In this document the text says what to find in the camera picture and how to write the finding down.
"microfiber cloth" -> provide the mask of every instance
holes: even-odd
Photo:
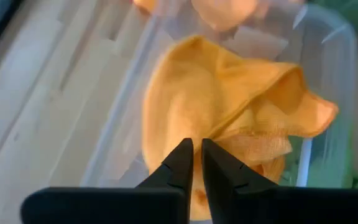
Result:
[[[278,182],[291,152],[288,136],[322,133],[337,111],[307,89],[299,66],[241,58],[197,35],[171,48],[155,67],[144,98],[143,156],[151,174],[183,138],[192,138],[190,216],[207,220],[203,138]]]
[[[157,0],[133,0],[134,4],[149,13],[154,12],[157,7]],[[180,7],[185,1],[177,1],[170,4],[176,4]],[[265,8],[268,4],[259,2],[259,0],[192,0],[194,9],[211,28],[217,31],[229,30],[239,25],[245,18],[249,17],[256,10],[259,4],[263,3]]]

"fabric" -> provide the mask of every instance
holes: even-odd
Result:
[[[156,7],[156,0],[133,0],[134,4],[139,6],[141,9],[151,13]]]
[[[254,13],[259,0],[191,0],[191,3],[212,29],[226,31],[238,26]]]
[[[312,138],[337,111],[307,90],[299,66],[240,58],[194,36],[170,49],[152,74],[143,107],[143,156],[151,174],[183,138],[192,138],[191,219],[206,220],[203,138],[278,182],[291,152],[288,135]]]

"blurry orange object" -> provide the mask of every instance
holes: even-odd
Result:
[[[291,152],[288,135],[312,138],[336,113],[335,104],[306,88],[299,66],[240,58],[194,36],[169,50],[154,70],[144,98],[143,155],[152,173],[183,138],[192,138],[191,219],[206,220],[203,138],[278,182]]]
[[[191,0],[200,17],[214,30],[237,26],[257,8],[259,0]]]
[[[134,4],[151,13],[155,9],[157,0],[133,0]]]

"clear plastic bin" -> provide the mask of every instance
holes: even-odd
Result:
[[[295,62],[304,68],[309,87],[337,103],[340,112],[317,138],[291,140],[298,148],[288,155],[293,164],[287,165],[282,184],[341,187],[349,167],[352,126],[356,51],[352,27],[318,6],[277,4],[270,6],[263,19],[250,17],[236,29],[216,32],[199,17],[191,1],[166,0],[161,1],[138,44],[83,185],[134,187],[148,176],[141,153],[144,92],[160,56],[194,34],[243,57]]]

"wooden floor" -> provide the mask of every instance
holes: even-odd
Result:
[[[146,22],[126,0],[25,2],[0,41],[0,223],[35,190],[80,184]]]

